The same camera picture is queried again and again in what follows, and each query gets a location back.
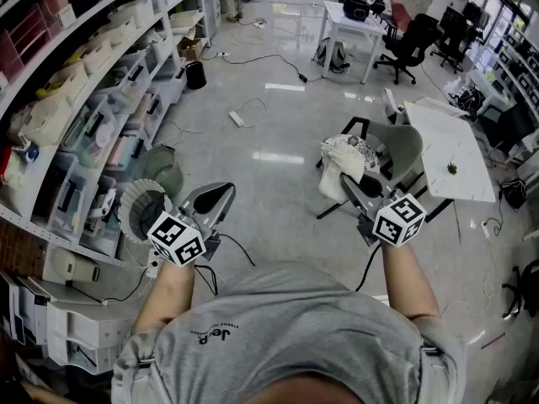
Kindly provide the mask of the brown cardboard box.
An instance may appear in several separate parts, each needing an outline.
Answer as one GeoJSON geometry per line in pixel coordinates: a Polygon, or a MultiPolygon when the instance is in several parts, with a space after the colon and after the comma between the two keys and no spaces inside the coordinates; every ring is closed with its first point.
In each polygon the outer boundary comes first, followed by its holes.
{"type": "Polygon", "coordinates": [[[179,54],[186,61],[196,61],[199,59],[200,54],[203,50],[203,41],[202,39],[186,39],[183,38],[177,45],[179,54]]]}

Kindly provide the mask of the person's right forearm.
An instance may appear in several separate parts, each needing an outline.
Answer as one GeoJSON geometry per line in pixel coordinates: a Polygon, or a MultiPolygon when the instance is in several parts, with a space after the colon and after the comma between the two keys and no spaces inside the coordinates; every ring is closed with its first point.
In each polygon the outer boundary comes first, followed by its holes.
{"type": "Polygon", "coordinates": [[[424,316],[440,318],[440,309],[423,269],[408,245],[381,244],[390,307],[410,321],[424,316]]]}

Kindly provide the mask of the black round appliance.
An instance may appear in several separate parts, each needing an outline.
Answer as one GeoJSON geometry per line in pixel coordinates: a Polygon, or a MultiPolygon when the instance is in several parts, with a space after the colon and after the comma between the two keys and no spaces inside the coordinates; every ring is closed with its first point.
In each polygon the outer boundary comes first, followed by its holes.
{"type": "Polygon", "coordinates": [[[366,0],[344,0],[343,11],[348,19],[364,22],[369,16],[371,5],[366,0]]]}

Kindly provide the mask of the black waste bin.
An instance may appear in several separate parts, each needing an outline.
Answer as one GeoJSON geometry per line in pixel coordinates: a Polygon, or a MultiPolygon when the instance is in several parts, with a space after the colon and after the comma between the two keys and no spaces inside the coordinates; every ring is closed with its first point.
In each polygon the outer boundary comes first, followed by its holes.
{"type": "Polygon", "coordinates": [[[203,88],[206,84],[205,69],[201,61],[192,61],[185,66],[187,87],[191,90],[203,88]]]}

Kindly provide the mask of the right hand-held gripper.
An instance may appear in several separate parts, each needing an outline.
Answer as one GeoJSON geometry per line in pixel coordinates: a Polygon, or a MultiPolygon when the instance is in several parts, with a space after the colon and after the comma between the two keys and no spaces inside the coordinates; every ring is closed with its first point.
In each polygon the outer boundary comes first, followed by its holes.
{"type": "Polygon", "coordinates": [[[426,210],[410,193],[396,189],[382,174],[365,173],[361,181],[341,173],[340,184],[359,210],[357,229],[368,247],[385,242],[400,247],[421,229],[426,210]]]}

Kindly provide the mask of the pink file organizer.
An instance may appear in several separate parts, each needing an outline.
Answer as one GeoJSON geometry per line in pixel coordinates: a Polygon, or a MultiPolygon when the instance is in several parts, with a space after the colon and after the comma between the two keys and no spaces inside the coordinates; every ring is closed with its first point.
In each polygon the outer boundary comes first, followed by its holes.
{"type": "Polygon", "coordinates": [[[76,21],[68,0],[36,0],[8,27],[0,24],[0,84],[14,82],[33,56],[76,21]]]}

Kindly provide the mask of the stack of clear storage bins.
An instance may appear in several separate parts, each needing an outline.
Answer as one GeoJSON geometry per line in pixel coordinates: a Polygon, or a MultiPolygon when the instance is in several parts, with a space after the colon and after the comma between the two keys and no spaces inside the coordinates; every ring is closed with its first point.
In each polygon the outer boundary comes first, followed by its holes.
{"type": "Polygon", "coordinates": [[[87,97],[62,138],[53,169],[65,175],[48,228],[75,242],[105,234],[117,189],[185,85],[184,63],[149,50],[122,56],[87,97]]]}

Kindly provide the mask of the black office chair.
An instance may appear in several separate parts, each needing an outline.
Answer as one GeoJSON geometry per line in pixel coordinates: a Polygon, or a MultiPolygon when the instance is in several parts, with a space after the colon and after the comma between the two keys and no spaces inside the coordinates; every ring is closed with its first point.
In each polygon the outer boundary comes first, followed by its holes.
{"type": "Polygon", "coordinates": [[[408,70],[409,67],[419,66],[425,58],[425,52],[441,36],[438,28],[439,21],[424,13],[419,13],[415,19],[408,23],[408,27],[401,38],[388,35],[382,37],[387,51],[391,51],[394,58],[381,54],[380,60],[373,63],[373,68],[379,65],[392,66],[395,69],[394,83],[399,84],[399,73],[405,73],[416,84],[415,76],[408,70]]]}
{"type": "Polygon", "coordinates": [[[534,119],[530,117],[527,107],[520,104],[505,111],[489,105],[485,112],[478,116],[478,122],[489,145],[504,153],[508,153],[535,130],[534,119]]]}
{"type": "Polygon", "coordinates": [[[454,74],[462,72],[462,61],[466,55],[470,33],[467,19],[455,9],[448,7],[442,15],[440,28],[442,35],[430,55],[441,58],[440,67],[447,62],[454,74]]]}

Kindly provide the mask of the green mesh basket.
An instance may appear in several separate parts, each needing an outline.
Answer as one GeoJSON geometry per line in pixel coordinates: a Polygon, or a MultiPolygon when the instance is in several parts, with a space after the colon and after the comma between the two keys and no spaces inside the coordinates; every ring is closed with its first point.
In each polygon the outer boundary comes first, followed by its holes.
{"type": "Polygon", "coordinates": [[[133,176],[134,179],[149,179],[158,183],[170,199],[176,197],[184,184],[176,151],[165,145],[155,146],[140,156],[133,176]]]}

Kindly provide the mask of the white small appliance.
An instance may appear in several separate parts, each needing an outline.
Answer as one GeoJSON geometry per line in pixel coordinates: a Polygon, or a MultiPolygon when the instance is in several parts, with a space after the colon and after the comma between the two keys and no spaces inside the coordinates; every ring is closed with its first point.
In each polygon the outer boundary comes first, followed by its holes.
{"type": "Polygon", "coordinates": [[[78,253],[50,244],[45,250],[42,279],[56,284],[68,281],[97,282],[100,267],[93,260],[78,253]]]}

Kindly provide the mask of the grey shell chair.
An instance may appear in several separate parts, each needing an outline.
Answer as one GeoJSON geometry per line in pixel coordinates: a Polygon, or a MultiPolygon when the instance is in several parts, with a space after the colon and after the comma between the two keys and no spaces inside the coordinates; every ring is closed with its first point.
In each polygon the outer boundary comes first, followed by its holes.
{"type": "MultiPolygon", "coordinates": [[[[354,117],[340,134],[357,135],[365,140],[376,150],[380,164],[379,174],[389,179],[396,189],[408,193],[411,187],[403,184],[404,179],[414,169],[423,151],[421,135],[415,128],[410,125],[389,125],[354,117]]],[[[317,166],[323,167],[322,157],[317,166]]],[[[319,214],[317,218],[321,220],[348,202],[351,203],[349,199],[341,205],[334,202],[333,206],[319,214]]]]}

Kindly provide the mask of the white shelf with black boxes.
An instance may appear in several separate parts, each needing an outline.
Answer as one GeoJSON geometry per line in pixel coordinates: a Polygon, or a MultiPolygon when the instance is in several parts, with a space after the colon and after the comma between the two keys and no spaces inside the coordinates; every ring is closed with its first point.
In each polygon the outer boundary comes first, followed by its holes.
{"type": "Polygon", "coordinates": [[[539,45],[515,26],[510,27],[501,41],[498,66],[539,121],[539,45]]]}

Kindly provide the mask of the person's grey t-shirt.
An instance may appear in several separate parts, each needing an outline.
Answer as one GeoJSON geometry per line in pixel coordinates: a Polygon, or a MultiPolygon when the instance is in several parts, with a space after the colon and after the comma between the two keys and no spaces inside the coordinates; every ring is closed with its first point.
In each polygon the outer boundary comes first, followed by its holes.
{"type": "Polygon", "coordinates": [[[465,346],[303,263],[248,271],[125,342],[113,404],[238,404],[277,380],[321,375],[364,404],[460,404],[465,346]]]}

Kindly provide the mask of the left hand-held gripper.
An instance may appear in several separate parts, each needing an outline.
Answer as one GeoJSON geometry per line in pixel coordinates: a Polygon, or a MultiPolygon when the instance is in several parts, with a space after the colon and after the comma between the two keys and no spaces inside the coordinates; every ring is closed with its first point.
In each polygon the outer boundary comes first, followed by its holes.
{"type": "Polygon", "coordinates": [[[210,261],[221,244],[216,227],[236,197],[233,183],[210,183],[191,192],[184,203],[163,212],[147,233],[159,256],[178,267],[203,257],[210,261]]]}

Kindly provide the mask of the black bag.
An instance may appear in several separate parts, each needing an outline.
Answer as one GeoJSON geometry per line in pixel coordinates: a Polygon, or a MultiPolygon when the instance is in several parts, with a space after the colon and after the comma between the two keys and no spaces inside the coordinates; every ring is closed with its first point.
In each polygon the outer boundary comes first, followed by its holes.
{"type": "Polygon", "coordinates": [[[526,185],[520,178],[503,182],[501,191],[508,205],[514,210],[518,210],[527,200],[526,185]]]}

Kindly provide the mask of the white work table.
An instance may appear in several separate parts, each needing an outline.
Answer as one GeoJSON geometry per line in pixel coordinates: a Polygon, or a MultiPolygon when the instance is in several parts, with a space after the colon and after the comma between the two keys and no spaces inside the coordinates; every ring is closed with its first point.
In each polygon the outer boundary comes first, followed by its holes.
{"type": "MultiPolygon", "coordinates": [[[[367,79],[373,68],[375,59],[381,54],[379,47],[382,44],[382,36],[386,33],[380,23],[371,15],[364,22],[348,19],[344,15],[343,4],[324,1],[323,2],[323,17],[321,29],[318,37],[318,43],[324,38],[329,37],[328,52],[331,53],[334,43],[337,40],[344,41],[345,39],[359,40],[362,36],[368,39],[371,44],[370,60],[366,65],[366,69],[361,79],[361,84],[366,84],[367,79]]],[[[326,78],[329,72],[328,56],[323,69],[322,78],[326,78]]]]}

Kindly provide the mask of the row of white baskets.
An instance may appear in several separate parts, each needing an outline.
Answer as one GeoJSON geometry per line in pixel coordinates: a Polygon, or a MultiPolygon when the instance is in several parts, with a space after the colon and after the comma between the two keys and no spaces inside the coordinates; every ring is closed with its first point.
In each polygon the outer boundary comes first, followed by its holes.
{"type": "Polygon", "coordinates": [[[148,32],[163,15],[156,13],[153,0],[135,0],[109,14],[109,22],[80,45],[41,88],[37,96],[43,104],[31,104],[22,117],[15,116],[13,139],[23,145],[33,142],[38,146],[57,142],[59,129],[67,127],[67,110],[75,109],[82,90],[90,77],[113,61],[113,54],[138,44],[153,52],[158,63],[173,53],[173,35],[165,31],[148,32]]]}

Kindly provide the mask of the person's left forearm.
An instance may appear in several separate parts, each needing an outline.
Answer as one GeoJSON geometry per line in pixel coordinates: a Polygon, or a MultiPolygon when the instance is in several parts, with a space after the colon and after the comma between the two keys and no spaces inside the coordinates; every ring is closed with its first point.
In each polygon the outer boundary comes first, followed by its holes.
{"type": "Polygon", "coordinates": [[[134,333],[168,324],[191,307],[195,266],[178,267],[165,261],[136,319],[134,333]]]}

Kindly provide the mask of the white storage shelf unit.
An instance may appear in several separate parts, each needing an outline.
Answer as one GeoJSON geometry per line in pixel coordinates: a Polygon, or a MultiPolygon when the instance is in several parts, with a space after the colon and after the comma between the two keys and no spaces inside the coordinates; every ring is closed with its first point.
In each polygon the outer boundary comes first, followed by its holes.
{"type": "MultiPolygon", "coordinates": [[[[61,31],[43,46],[24,66],[12,83],[0,84],[0,268],[20,270],[21,265],[13,254],[6,224],[14,225],[50,244],[63,247],[101,263],[121,265],[116,252],[121,231],[115,215],[110,212],[104,224],[105,234],[94,236],[84,242],[75,242],[62,237],[48,228],[51,210],[58,198],[59,188],[65,182],[65,175],[53,169],[54,157],[60,142],[71,126],[87,97],[97,87],[104,74],[122,57],[143,50],[136,44],[130,49],[121,49],[113,54],[113,61],[90,77],[89,85],[82,90],[82,97],[75,102],[75,109],[67,110],[67,127],[59,129],[56,143],[38,146],[31,142],[23,145],[13,139],[10,132],[15,116],[22,117],[31,104],[43,104],[37,96],[45,92],[41,89],[63,63],[90,36],[109,22],[109,14],[118,7],[135,0],[68,0],[76,15],[76,21],[61,31]]],[[[25,12],[36,0],[11,0],[0,7],[0,24],[11,27],[18,21],[14,18],[25,12]]],[[[163,17],[148,32],[165,31],[173,35],[174,61],[185,63],[177,45],[184,37],[186,29],[177,24],[178,5],[188,3],[187,16],[189,31],[205,30],[207,17],[201,0],[153,0],[153,8],[163,17]]]]}

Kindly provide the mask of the floral round seat cushion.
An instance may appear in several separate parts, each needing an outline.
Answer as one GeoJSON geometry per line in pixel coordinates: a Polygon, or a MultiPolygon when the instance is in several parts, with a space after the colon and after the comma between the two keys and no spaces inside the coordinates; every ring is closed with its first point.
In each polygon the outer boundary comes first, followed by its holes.
{"type": "Polygon", "coordinates": [[[365,168],[367,171],[375,174],[380,173],[380,164],[376,150],[360,136],[338,134],[324,139],[323,144],[331,147],[341,147],[344,145],[353,147],[365,158],[365,168]]]}

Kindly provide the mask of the white marble table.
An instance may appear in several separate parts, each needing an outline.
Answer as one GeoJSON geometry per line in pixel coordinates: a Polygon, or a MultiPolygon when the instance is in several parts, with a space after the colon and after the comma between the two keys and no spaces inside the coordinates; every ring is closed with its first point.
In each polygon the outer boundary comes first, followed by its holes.
{"type": "Polygon", "coordinates": [[[438,110],[406,101],[409,124],[422,137],[421,159],[430,194],[441,199],[493,203],[493,184],[471,126],[438,110]],[[457,166],[452,175],[447,165],[457,166]]]}

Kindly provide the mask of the white printer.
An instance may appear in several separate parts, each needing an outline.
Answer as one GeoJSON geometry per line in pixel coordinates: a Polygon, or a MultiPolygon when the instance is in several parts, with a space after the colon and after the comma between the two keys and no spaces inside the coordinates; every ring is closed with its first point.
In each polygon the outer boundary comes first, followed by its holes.
{"type": "Polygon", "coordinates": [[[0,320],[14,341],[47,344],[49,301],[50,296],[29,279],[0,272],[0,320]]]}
{"type": "Polygon", "coordinates": [[[136,306],[128,302],[111,306],[49,302],[48,355],[61,366],[75,366],[91,375],[108,372],[136,315],[136,306]]]}

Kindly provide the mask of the grey backpack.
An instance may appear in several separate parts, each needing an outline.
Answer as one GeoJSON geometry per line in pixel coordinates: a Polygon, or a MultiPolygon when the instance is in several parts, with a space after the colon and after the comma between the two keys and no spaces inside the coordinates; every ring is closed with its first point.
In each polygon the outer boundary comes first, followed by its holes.
{"type": "Polygon", "coordinates": [[[328,52],[329,37],[324,38],[318,45],[314,57],[312,58],[319,66],[324,66],[328,56],[329,59],[328,69],[334,73],[343,73],[349,67],[350,64],[346,61],[346,52],[344,50],[344,44],[341,41],[336,41],[331,53],[328,52]]]}

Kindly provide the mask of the white pleated bin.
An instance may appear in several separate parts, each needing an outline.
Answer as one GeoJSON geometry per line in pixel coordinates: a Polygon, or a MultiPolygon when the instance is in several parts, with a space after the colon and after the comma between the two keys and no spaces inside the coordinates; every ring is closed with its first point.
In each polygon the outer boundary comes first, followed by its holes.
{"type": "Polygon", "coordinates": [[[135,244],[144,244],[157,218],[173,208],[164,188],[151,179],[129,183],[120,197],[120,229],[135,244]]]}

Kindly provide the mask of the white desk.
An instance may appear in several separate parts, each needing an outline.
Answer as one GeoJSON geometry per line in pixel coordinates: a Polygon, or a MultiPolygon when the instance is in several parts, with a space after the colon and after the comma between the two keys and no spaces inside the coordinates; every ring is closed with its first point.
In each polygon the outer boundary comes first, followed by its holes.
{"type": "Polygon", "coordinates": [[[479,70],[473,69],[466,73],[466,85],[474,86],[484,96],[484,101],[478,110],[479,114],[483,114],[489,105],[492,105],[500,111],[505,111],[508,108],[506,97],[499,93],[491,81],[486,79],[486,76],[479,70]]]}

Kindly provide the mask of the red chair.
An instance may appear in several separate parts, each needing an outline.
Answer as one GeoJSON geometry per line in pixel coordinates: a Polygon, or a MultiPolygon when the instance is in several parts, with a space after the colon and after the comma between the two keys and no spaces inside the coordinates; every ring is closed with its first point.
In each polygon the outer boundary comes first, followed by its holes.
{"type": "Polygon", "coordinates": [[[402,2],[398,0],[389,0],[392,9],[392,17],[397,25],[397,29],[405,33],[409,23],[413,20],[411,15],[402,2]]]}

